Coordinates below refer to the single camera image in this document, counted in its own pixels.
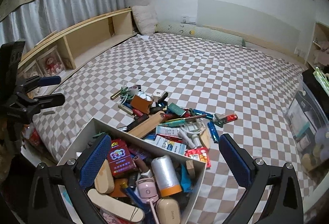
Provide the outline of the green long bolster pillow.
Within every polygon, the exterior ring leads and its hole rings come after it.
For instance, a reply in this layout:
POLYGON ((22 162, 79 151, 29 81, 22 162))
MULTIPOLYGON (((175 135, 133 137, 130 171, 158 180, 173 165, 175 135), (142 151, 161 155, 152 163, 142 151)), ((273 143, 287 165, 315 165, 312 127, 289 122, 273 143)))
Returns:
POLYGON ((156 32, 201 38, 203 40, 210 40, 235 46, 245 46, 244 39, 239 36, 220 32, 210 28, 198 27, 192 24, 161 21, 156 25, 156 32))

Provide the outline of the beige earbuds case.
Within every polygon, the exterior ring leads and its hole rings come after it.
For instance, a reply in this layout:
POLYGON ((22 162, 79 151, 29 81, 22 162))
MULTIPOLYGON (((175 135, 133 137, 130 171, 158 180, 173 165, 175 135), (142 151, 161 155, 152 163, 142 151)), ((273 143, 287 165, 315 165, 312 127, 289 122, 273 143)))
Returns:
POLYGON ((178 202, 173 198, 161 198, 156 203, 160 224, 180 224, 181 214, 178 202))

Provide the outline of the checkered bed sheet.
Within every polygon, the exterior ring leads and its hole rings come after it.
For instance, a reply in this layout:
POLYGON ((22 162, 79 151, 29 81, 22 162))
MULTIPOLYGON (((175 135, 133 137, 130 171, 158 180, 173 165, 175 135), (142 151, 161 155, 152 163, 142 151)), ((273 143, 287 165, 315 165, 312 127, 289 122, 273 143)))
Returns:
POLYGON ((157 33, 148 40, 133 37, 97 56, 58 91, 65 104, 49 115, 34 117, 36 129, 55 160, 60 160, 92 118, 114 127, 132 122, 111 95, 122 86, 160 90, 168 102, 210 114, 236 114, 218 129, 229 133, 251 156, 270 165, 291 162, 301 194, 315 182, 304 174, 293 135, 284 118, 299 86, 301 66, 234 45, 157 33))

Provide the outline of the wooden bedside shelf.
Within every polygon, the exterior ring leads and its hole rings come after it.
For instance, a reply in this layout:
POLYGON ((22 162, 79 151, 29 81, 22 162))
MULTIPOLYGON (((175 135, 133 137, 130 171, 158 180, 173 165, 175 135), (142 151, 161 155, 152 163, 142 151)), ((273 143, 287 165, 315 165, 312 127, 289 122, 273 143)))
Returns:
POLYGON ((22 72, 55 48, 65 65, 65 71, 60 74, 65 81, 90 60, 134 35, 130 8, 95 16, 38 42, 22 57, 18 70, 22 72))

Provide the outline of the white wardrobe shelf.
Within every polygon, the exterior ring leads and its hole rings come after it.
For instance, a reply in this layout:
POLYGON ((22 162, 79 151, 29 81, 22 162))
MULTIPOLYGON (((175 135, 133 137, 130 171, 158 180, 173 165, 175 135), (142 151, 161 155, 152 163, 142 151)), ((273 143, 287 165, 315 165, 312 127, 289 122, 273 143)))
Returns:
POLYGON ((328 26, 326 24, 316 22, 311 45, 308 51, 306 62, 315 69, 316 67, 324 69, 328 66, 328 26))

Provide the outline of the red doll display box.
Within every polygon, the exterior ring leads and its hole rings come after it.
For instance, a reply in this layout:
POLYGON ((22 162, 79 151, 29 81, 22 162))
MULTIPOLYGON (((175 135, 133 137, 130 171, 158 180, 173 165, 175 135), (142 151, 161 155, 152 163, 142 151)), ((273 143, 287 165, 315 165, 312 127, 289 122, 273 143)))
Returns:
POLYGON ((57 46, 50 48, 47 52, 36 59, 44 76, 57 76, 65 70, 64 63, 58 53, 57 46))

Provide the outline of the red snack packet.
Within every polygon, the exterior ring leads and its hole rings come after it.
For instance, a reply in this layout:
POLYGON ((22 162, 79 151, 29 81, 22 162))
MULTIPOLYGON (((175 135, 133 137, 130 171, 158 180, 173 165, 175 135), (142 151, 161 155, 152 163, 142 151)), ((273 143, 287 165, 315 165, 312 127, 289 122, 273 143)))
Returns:
POLYGON ((186 150, 185 156, 206 163, 206 168, 211 167, 211 161, 208 155, 208 149, 205 147, 186 150))

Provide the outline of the grey curtain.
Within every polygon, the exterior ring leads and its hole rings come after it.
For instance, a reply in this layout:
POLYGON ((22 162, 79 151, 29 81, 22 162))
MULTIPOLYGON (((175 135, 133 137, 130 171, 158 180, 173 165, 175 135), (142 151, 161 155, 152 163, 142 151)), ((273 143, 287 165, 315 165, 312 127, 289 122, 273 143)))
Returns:
POLYGON ((1 44, 25 40, 28 52, 52 32, 125 7, 125 0, 34 0, 1 21, 1 44))

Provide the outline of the grey headboard panel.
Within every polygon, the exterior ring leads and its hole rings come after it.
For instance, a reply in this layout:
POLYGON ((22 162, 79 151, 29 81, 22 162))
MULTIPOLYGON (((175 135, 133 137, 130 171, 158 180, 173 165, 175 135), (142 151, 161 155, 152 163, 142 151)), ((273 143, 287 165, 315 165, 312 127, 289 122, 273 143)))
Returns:
POLYGON ((242 5, 218 0, 197 0, 197 25, 218 27, 294 52, 300 31, 282 20, 242 5))

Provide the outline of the gold metal bar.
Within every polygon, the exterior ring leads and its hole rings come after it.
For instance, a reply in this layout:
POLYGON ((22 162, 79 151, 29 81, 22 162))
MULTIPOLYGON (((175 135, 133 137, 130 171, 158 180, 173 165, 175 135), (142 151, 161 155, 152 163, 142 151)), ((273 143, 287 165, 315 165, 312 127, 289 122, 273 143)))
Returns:
POLYGON ((111 95, 110 99, 115 100, 123 94, 125 94, 125 89, 120 89, 117 92, 115 92, 113 95, 111 95))

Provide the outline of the clear plastic storage bin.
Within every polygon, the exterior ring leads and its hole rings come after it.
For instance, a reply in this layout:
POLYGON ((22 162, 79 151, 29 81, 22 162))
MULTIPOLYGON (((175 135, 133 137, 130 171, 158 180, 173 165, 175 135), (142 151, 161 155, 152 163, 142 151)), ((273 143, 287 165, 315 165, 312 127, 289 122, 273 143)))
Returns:
POLYGON ((301 164, 307 172, 328 160, 328 117, 304 82, 284 113, 301 164))

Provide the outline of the pink handheld fan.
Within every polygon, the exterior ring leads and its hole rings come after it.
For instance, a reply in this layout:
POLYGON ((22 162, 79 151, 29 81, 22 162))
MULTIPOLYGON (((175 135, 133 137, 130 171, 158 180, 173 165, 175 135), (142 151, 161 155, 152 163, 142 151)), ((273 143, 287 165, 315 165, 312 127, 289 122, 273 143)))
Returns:
POLYGON ((137 190, 139 192, 140 199, 143 203, 149 204, 151 212, 156 224, 159 224, 159 220, 156 214, 154 205, 159 200, 159 195, 156 188, 156 183, 153 178, 142 178, 136 181, 137 190))

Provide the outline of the long wooden block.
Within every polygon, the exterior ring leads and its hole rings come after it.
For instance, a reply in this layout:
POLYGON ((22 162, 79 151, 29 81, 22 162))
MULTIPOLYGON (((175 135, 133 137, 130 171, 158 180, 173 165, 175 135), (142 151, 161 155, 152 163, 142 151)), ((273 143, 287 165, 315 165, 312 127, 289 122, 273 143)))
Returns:
POLYGON ((157 112, 132 130, 128 131, 128 133, 134 137, 143 139, 165 120, 164 114, 165 113, 163 111, 157 112))

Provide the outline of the white fluffy pillow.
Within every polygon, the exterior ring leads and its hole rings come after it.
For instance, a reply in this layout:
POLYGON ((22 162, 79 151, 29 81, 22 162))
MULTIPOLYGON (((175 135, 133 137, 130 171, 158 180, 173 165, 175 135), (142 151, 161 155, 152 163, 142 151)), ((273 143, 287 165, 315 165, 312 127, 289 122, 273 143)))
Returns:
POLYGON ((150 36, 158 24, 155 8, 151 5, 135 5, 132 7, 133 18, 141 35, 150 36))

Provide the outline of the white cardboard box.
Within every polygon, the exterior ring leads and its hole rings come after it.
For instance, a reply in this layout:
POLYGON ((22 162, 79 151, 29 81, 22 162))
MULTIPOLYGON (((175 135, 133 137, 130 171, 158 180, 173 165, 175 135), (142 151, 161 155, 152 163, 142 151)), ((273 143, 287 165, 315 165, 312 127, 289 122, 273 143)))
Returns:
POLYGON ((134 137, 129 133, 118 130, 117 128, 110 126, 98 119, 92 118, 89 120, 87 124, 83 126, 81 131, 79 131, 75 140, 71 143, 67 151, 63 154, 63 157, 59 160, 58 165, 60 166, 65 164, 68 159, 75 157, 77 152, 82 152, 86 148, 87 143, 91 140, 92 136, 101 132, 105 132, 109 134, 111 137, 121 138, 126 142, 130 142, 146 150, 147 152, 149 152, 150 154, 156 157, 168 155, 170 156, 172 161, 176 161, 182 164, 185 164, 187 161, 193 162, 195 174, 196 174, 195 184, 190 194, 189 202, 186 208, 181 213, 181 223, 188 223, 189 217, 191 216, 192 210, 196 203, 202 185, 202 181, 205 176, 206 164, 204 162, 191 159, 181 154, 170 152, 169 150, 150 144, 143 139, 134 137))

